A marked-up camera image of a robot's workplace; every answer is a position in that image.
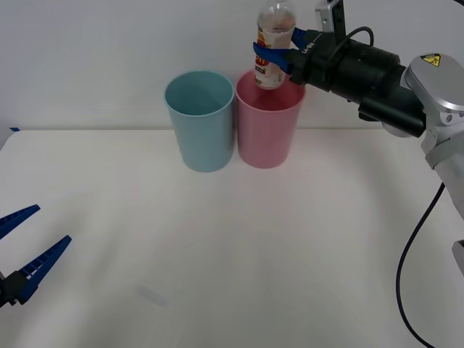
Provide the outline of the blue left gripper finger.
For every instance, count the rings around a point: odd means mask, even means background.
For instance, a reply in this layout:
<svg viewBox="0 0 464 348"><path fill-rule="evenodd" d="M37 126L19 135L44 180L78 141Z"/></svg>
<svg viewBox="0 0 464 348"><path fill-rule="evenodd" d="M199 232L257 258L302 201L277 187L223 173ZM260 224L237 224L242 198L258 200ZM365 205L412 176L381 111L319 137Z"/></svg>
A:
<svg viewBox="0 0 464 348"><path fill-rule="evenodd" d="M25 304L38 289L40 282L62 256L70 242L65 236L43 254L12 274L12 304Z"/></svg>
<svg viewBox="0 0 464 348"><path fill-rule="evenodd" d="M40 210L37 204L13 212L0 218L0 239L12 232L18 225Z"/></svg>

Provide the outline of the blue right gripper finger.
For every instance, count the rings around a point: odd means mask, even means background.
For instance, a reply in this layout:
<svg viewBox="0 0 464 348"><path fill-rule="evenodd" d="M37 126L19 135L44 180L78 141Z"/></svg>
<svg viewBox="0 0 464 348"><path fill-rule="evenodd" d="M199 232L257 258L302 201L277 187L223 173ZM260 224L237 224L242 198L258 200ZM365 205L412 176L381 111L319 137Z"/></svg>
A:
<svg viewBox="0 0 464 348"><path fill-rule="evenodd" d="M305 30L299 29L297 27L294 28L291 36L291 42L295 45L297 49L306 47L305 33Z"/></svg>
<svg viewBox="0 0 464 348"><path fill-rule="evenodd" d="M293 58L296 54L295 49L272 49L253 43L255 54L266 62L277 65L287 75L291 75L294 70Z"/></svg>

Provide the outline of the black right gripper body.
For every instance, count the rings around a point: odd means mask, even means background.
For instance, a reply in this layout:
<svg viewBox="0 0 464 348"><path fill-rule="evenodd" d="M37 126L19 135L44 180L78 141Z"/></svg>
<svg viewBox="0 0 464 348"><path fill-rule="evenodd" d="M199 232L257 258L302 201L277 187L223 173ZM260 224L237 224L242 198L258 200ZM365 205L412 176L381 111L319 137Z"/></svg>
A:
<svg viewBox="0 0 464 348"><path fill-rule="evenodd" d="M323 91L331 90L331 70L334 61L329 58L337 47L335 33L306 30L306 47L296 50L294 70L289 80L299 86L311 85Z"/></svg>

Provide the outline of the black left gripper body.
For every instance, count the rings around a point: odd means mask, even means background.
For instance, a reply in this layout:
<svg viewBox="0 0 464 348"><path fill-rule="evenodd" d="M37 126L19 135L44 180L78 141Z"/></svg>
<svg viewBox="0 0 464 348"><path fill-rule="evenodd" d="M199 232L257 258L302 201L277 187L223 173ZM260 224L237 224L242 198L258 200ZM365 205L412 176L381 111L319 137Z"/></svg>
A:
<svg viewBox="0 0 464 348"><path fill-rule="evenodd" d="M5 304L13 306L17 296L17 272L5 277L1 274L1 307Z"/></svg>

